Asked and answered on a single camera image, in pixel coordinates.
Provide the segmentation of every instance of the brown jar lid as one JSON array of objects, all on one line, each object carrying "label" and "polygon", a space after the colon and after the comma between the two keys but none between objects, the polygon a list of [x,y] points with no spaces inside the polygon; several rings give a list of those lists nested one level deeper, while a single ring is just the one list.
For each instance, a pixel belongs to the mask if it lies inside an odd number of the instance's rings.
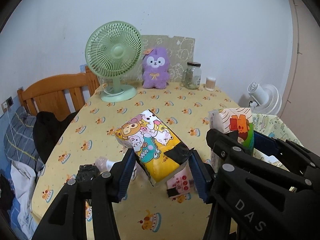
[{"label": "brown jar lid", "polygon": [[201,66],[201,64],[200,63],[198,63],[198,62],[187,62],[187,65],[189,65],[189,66],[195,66],[195,67],[200,67]]}]

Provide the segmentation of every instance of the blue wall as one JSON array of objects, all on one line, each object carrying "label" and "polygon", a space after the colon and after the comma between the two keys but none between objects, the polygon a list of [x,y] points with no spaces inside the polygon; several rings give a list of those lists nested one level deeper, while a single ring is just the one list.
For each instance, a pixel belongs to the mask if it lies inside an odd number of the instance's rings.
[{"label": "blue wall", "polygon": [[13,105],[9,108],[9,110],[6,113],[4,113],[0,117],[0,170],[3,170],[3,171],[9,164],[4,154],[3,138],[5,136],[5,132],[9,125],[9,119],[11,120],[11,118],[13,117],[14,113],[17,111],[19,106],[20,106],[20,102],[19,102],[18,96],[16,96],[13,99]]}]

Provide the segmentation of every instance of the white lettering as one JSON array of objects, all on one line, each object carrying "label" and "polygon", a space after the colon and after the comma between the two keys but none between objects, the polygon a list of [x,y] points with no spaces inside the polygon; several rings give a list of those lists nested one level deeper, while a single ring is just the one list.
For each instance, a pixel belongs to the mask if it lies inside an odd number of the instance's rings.
[{"label": "white lettering", "polygon": [[244,208],[244,202],[239,199],[238,203],[236,204],[236,209],[237,210],[242,210]]},{"label": "white lettering", "polygon": [[255,226],[256,230],[259,231],[259,232],[262,231],[262,230],[263,230],[262,225],[264,225],[265,227],[267,227],[267,225],[266,225],[265,222],[260,221],[260,222],[259,222],[259,228],[257,228],[257,226]]},{"label": "white lettering", "polygon": [[246,214],[244,217],[248,217],[249,218],[249,222],[251,223],[251,220],[253,218],[254,212],[251,212],[249,214]]}]

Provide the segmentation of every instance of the wooden bed frame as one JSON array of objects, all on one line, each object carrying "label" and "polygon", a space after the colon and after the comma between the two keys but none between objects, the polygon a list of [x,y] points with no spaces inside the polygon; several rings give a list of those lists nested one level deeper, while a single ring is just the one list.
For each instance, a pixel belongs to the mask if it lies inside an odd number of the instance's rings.
[{"label": "wooden bed frame", "polygon": [[78,111],[85,104],[82,93],[84,86],[88,86],[90,96],[100,86],[97,76],[87,66],[85,73],[48,77],[32,84],[25,91],[18,89],[17,93],[20,104],[30,114],[37,115],[37,106],[39,111],[52,112],[59,121],[62,121],[70,114],[64,90],[69,90],[73,106]]}]

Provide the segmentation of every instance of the fan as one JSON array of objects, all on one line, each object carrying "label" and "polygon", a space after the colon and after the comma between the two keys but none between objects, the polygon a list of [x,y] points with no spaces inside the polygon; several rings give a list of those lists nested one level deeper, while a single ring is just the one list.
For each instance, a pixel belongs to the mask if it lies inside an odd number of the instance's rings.
[{"label": "fan", "polygon": [[248,87],[249,95],[254,99],[250,107],[255,114],[278,114],[282,99],[279,91],[274,85],[260,85],[256,82]]},{"label": "fan", "polygon": [[139,31],[126,22],[109,22],[94,31],[85,48],[85,59],[97,75],[100,85],[107,79],[112,86],[102,86],[101,99],[120,102],[133,98],[137,91],[130,85],[121,85],[120,76],[131,70],[141,55]]}]

